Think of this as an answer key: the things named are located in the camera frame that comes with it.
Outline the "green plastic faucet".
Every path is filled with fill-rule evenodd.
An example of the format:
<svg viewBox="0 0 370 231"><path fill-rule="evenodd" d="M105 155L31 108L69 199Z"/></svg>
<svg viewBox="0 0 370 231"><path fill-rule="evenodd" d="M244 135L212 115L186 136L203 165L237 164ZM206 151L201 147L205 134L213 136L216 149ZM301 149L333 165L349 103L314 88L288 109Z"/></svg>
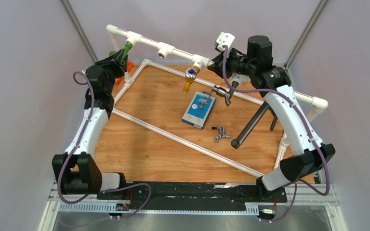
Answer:
<svg viewBox="0 0 370 231"><path fill-rule="evenodd" d="M117 61L121 66L124 66L126 64L126 58L128 56L128 52L131 48L132 48L132 43L126 42L124 48L118 51L111 51L109 53L109 57L111 57L113 61Z"/></svg>

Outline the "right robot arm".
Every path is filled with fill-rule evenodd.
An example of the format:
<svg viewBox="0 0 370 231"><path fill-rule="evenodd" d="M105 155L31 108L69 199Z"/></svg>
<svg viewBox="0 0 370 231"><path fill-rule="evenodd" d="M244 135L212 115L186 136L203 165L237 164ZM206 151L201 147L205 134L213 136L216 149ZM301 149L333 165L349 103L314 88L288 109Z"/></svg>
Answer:
<svg viewBox="0 0 370 231"><path fill-rule="evenodd" d="M239 148L266 111L271 111L274 121L279 121L289 140L292 157L283 159L277 168L256 181L256 196L269 201L275 191L295 183L319 170L326 170L335 148L326 144L313 130L303 115L295 97L287 72L273 65L272 43L267 36L248 38L247 53L233 48L234 36L222 32L216 42L219 54L210 60L208 69L221 77L229 90L213 87L217 95L230 105L233 94L243 82L250 82L254 92L264 98L263 104L231 144Z"/></svg>

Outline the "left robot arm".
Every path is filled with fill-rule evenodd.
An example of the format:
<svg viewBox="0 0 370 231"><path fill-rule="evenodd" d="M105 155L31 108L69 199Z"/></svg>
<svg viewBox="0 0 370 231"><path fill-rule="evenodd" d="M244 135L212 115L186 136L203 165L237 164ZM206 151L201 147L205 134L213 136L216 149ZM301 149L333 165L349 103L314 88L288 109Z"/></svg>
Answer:
<svg viewBox="0 0 370 231"><path fill-rule="evenodd" d="M85 71L76 71L83 77L79 85L88 89L84 95L84 112L78 131L63 154L56 154L52 159L53 172L58 183L60 195L98 194L109 190L114 198L126 197L128 186L122 183L120 173L103 173L94 160L100 133L109 120L113 108L112 91L116 79L127 72L127 58L123 49L111 52Z"/></svg>

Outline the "dark grey short faucet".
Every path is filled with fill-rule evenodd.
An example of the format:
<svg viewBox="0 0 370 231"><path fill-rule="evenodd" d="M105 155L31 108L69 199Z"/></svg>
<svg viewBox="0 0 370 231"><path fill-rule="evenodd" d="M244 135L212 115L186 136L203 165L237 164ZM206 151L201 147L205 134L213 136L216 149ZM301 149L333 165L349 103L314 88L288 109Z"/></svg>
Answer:
<svg viewBox="0 0 370 231"><path fill-rule="evenodd" d="M211 94L213 92L216 95L218 95L220 97L223 97L225 99L226 106L230 106L230 104L232 103L231 98L232 98L232 96L235 92L233 89L226 90L223 87L219 87L218 85L215 85L215 86L212 87Z"/></svg>

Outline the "blue razor box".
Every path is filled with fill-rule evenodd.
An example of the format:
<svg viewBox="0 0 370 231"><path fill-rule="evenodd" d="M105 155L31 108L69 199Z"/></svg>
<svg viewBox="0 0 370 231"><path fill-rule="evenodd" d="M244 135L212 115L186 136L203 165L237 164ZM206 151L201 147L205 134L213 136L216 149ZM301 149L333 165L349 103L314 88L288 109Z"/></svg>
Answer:
<svg viewBox="0 0 370 231"><path fill-rule="evenodd" d="M215 102L216 98L209 96L208 92L197 91L182 116L182 122L195 128L203 129L213 110Z"/></svg>

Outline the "chrome metal faucet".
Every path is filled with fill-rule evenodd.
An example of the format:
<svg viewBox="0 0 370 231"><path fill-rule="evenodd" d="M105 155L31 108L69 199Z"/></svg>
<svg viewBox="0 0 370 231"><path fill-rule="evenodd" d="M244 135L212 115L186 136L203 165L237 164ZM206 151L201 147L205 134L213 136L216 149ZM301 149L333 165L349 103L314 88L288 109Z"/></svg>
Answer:
<svg viewBox="0 0 370 231"><path fill-rule="evenodd" d="M218 127L212 127L212 130L217 130L219 134L214 138L214 142L218 143L220 139L222 138L231 138L231 135L226 134L225 127L224 126L218 126Z"/></svg>

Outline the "dark grey long faucet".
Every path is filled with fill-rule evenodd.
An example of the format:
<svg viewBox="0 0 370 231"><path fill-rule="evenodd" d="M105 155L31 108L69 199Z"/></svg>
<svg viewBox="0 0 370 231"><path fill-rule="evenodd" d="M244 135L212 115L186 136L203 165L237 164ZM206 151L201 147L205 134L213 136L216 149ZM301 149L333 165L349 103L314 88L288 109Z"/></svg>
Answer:
<svg viewBox="0 0 370 231"><path fill-rule="evenodd" d="M270 130L271 131L274 130L276 123L278 121L278 117L271 108L271 106L266 101L264 101L262 105L259 107L259 109L256 111L256 113L253 115L253 117L250 119L250 121L247 123L247 125L239 133L239 135L231 141L231 146L233 148L238 149L242 145L242 143L246 140L246 138L253 131L253 129L256 127L256 125L259 123L259 121L263 118L263 116L268 110L270 110L273 116L273 120L270 125Z"/></svg>

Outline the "white PVC pipe frame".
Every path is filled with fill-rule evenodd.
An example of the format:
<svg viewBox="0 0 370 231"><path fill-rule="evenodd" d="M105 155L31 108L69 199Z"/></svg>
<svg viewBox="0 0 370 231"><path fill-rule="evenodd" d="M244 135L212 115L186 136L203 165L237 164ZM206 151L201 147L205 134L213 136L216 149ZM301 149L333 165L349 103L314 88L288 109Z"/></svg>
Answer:
<svg viewBox="0 0 370 231"><path fill-rule="evenodd" d="M143 37L142 35L132 32L132 31L125 31L123 29L120 29L114 25L107 25L106 26L107 32L111 37L112 43L114 48L119 48L119 44L117 42L116 36L124 36L126 37L126 42L131 42L134 46L137 43L143 43L148 46L154 47L158 49L158 55L161 58L165 58L168 55L175 55L179 56L181 58L187 59L192 61L194 64L193 66L197 66L202 70L203 68L206 68L210 64L210 59L198 54L191 54L186 51L180 50L170 44L164 43L164 42L157 42L150 38ZM137 68L137 70L134 72L132 76L126 76L127 80L125 81L123 87L118 92L116 97L114 98L115 101L118 101L123 94L131 87L131 85L135 82L137 76L141 73L141 71L147 66L153 66L158 69L161 69L163 71L175 74L180 77L184 77L185 73L180 72L179 70L172 69L170 67L167 67L165 65L158 64L156 62L153 62L149 59L144 59L140 66ZM294 141L298 140L298 135L293 135L293 132L298 131L305 131L307 127L311 126L311 121L314 120L319 114L323 113L325 109L329 106L329 103L327 100L324 100L322 98L318 98L315 96L308 96L306 94L288 90L287 88L284 88L284 90L280 93L281 95L278 96L276 93L272 93L272 97L274 98L274 101L272 102L272 106L275 106L276 103L279 105L280 113L278 114L279 121L282 123L284 128L284 134L280 140L279 144L279 150L277 154L277 159L275 163L275 168L278 168L280 161L282 161L282 157L284 156L286 149L288 146L292 146ZM292 100L295 103L296 108L299 108L299 102L308 103L312 106L312 110L307 115L305 119L303 119L301 116L303 114L302 110L299 110L296 112L294 109L291 109L288 104L282 103L282 98L288 97L290 100ZM195 143L192 143L186 139L183 139L179 136L176 136L172 133L167 132L166 130L163 130L161 128L155 127L147 122L144 122L132 115L126 114L118 109L113 109L113 113L123 117L131 122L134 122L148 130L151 130L155 133L158 133L164 137L167 137L175 142L178 142L182 145L185 145L191 149L194 149L200 153L203 153L207 156L210 156L216 160L219 160L227 165L230 165L236 169L239 169L243 172L246 172L252 176L255 176L257 178L263 176L263 173L247 167L245 165L242 165L239 162L233 161L227 157L224 157L218 153L215 153L209 149L203 148Z"/></svg>

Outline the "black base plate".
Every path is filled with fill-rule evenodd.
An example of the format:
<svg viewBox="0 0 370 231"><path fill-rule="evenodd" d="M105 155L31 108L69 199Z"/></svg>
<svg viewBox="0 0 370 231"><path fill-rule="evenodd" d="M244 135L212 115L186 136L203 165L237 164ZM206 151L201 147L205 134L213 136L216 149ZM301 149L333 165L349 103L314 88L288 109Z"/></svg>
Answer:
<svg viewBox="0 0 370 231"><path fill-rule="evenodd" d="M134 181L121 192L100 192L98 200L122 200L130 209L242 211L246 203L287 202L284 189L264 195L255 184Z"/></svg>

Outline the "aluminium frame rail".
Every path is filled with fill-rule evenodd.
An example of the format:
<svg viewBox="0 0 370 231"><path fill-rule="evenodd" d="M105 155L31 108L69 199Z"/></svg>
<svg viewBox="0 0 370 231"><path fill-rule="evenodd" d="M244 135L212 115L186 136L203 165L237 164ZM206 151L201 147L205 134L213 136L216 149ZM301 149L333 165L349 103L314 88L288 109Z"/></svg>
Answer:
<svg viewBox="0 0 370 231"><path fill-rule="evenodd" d="M322 196L318 191L324 187L323 184L297 184L262 194L254 183L129 181L122 191L101 191L78 201L76 194L66 195L61 200L57 187L53 186L39 230L52 229L61 211L98 212L112 217L131 214L243 215L273 223L276 219L286 218L287 214L280 211L282 206L292 210L295 205L321 206L326 209L334 231L347 230L334 188L330 187L329 194Z"/></svg>

